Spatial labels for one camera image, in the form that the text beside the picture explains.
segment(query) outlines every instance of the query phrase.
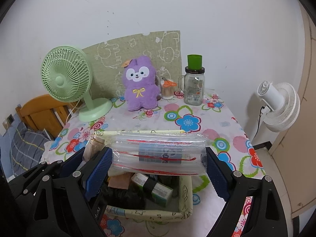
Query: black cable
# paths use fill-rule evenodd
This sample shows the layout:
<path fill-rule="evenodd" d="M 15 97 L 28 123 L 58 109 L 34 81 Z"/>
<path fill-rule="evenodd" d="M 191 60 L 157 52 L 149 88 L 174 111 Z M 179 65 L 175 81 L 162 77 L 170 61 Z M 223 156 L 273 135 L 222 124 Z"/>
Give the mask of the black cable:
<path fill-rule="evenodd" d="M 259 113 L 259 121 L 258 121 L 258 129 L 257 132 L 255 134 L 255 136 L 257 135 L 258 131 L 259 131 L 259 126 L 260 126 L 260 119 L 261 119 L 261 111 L 264 109 L 264 106 L 261 107 L 260 109 L 260 113 Z"/>

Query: chair backrest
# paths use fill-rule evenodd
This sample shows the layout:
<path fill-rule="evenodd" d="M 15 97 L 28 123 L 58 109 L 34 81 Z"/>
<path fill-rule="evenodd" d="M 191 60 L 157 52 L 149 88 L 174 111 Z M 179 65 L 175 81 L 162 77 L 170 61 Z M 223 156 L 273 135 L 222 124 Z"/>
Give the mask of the chair backrest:
<path fill-rule="evenodd" d="M 75 105 L 75 102 L 60 102 L 49 94 L 44 94 L 28 101 L 23 107 L 16 107 L 15 110 L 28 127 L 34 131 L 42 131 L 45 128 L 56 138 L 63 129 L 62 123 L 66 124 L 69 109 L 73 109 Z"/>

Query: wall outlet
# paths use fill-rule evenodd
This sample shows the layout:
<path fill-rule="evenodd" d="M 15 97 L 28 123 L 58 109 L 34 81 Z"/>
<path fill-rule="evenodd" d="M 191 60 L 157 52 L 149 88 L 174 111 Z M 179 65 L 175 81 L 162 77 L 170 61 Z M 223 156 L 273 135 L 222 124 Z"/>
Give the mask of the wall outlet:
<path fill-rule="evenodd" d="M 14 121 L 14 117 L 12 116 L 12 114 L 10 114 L 10 116 L 7 117 L 7 123 L 8 126 L 10 126 Z"/>
<path fill-rule="evenodd" d="M 12 116 L 12 114 L 10 114 L 10 116 L 7 117 L 7 119 L 5 119 L 2 123 L 4 129 L 7 131 L 8 128 L 11 126 L 11 124 L 14 121 L 14 117 Z"/>
<path fill-rule="evenodd" d="M 8 130 L 7 120 L 4 120 L 2 125 L 3 125 L 4 129 L 7 131 Z"/>

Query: fan grille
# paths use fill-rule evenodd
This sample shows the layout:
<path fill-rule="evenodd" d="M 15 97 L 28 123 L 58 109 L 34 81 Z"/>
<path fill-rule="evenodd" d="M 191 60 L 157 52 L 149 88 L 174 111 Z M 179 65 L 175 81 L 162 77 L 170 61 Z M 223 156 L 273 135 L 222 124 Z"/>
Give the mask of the fan grille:
<path fill-rule="evenodd" d="M 262 82 L 261 85 L 258 87 L 258 95 L 259 96 L 265 95 L 269 87 L 270 87 L 270 83 L 268 81 Z"/>
<path fill-rule="evenodd" d="M 83 51 L 73 47 L 51 50 L 42 63 L 42 83 L 56 100 L 74 102 L 88 92 L 92 74 Z"/>
<path fill-rule="evenodd" d="M 269 112 L 263 121 L 269 130 L 280 132 L 295 122 L 300 111 L 300 98 L 288 83 L 279 83 L 275 88 L 283 95 L 284 105 L 278 111 Z"/>

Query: table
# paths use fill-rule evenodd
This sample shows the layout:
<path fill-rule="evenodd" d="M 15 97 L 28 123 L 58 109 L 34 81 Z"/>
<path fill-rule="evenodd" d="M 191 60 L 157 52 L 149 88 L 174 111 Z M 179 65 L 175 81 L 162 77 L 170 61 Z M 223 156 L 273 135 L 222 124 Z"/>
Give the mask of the table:
<path fill-rule="evenodd" d="M 184 103 L 175 92 L 172 100 L 160 100 L 152 110 L 128 111 L 124 97 L 112 98 L 113 108 L 104 117 L 83 123 L 75 115 L 51 144 L 41 161 L 66 160 L 87 144 L 94 131 L 179 130 L 201 133 L 213 140 L 213 151 L 232 170 L 261 179 L 263 166 L 241 126 L 215 90 L 206 90 L 201 106 Z M 104 215 L 101 227 L 110 237 L 206 236 L 225 205 L 207 175 L 193 176 L 193 213 L 181 222 L 148 222 Z M 239 237 L 251 206 L 247 197 L 233 237 Z"/>

